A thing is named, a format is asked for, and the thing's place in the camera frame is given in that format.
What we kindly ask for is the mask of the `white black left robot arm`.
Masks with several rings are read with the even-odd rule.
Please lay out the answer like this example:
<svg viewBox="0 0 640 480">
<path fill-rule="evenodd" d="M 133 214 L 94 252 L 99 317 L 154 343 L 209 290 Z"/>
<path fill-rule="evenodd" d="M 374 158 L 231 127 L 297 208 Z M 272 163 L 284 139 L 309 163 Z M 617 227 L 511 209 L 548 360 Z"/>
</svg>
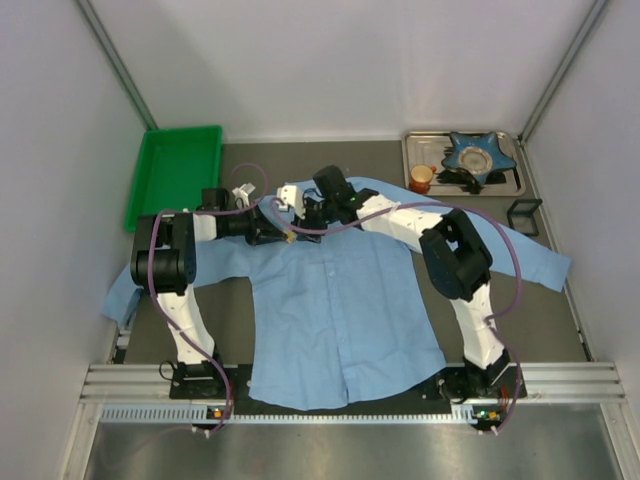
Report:
<svg viewBox="0 0 640 480">
<path fill-rule="evenodd" d="M 196 302 L 196 244 L 226 237 L 250 246 L 283 241 L 287 235 L 259 207 L 250 204 L 252 184 L 231 191 L 202 190 L 194 212 L 141 216 L 135 230 L 130 263 L 135 285 L 158 303 L 177 348 L 171 383 L 178 389 L 201 387 L 211 396 L 224 389 L 222 362 Z"/>
</svg>

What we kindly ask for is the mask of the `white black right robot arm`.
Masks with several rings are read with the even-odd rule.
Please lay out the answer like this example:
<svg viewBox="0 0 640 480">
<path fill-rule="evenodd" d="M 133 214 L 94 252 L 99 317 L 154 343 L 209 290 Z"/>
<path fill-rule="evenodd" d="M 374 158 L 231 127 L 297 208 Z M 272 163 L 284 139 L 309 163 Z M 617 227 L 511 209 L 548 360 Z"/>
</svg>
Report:
<svg viewBox="0 0 640 480">
<path fill-rule="evenodd" d="M 462 333 L 464 369 L 472 393 L 497 387 L 509 367 L 510 357 L 495 336 L 491 317 L 490 267 L 493 259 L 467 214 L 457 208 L 432 213 L 404 208 L 382 193 L 357 190 L 334 166 L 313 177 L 320 198 L 307 198 L 299 187 L 278 191 L 282 210 L 294 211 L 296 231 L 319 237 L 336 222 L 380 233 L 420 252 L 429 279 L 450 300 Z"/>
</svg>

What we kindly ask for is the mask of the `light blue button shirt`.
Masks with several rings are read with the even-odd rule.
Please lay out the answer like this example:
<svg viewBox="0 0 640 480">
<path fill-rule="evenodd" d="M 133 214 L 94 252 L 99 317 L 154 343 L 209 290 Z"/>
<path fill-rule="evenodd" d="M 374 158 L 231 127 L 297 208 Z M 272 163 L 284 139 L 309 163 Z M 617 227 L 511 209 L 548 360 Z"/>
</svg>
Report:
<svg viewBox="0 0 640 480">
<path fill-rule="evenodd" d="M 349 228 L 317 243 L 199 243 L 195 285 L 251 283 L 255 351 L 251 385 L 321 385 L 359 397 L 405 391 L 445 367 L 416 278 L 411 249 Z"/>
</svg>

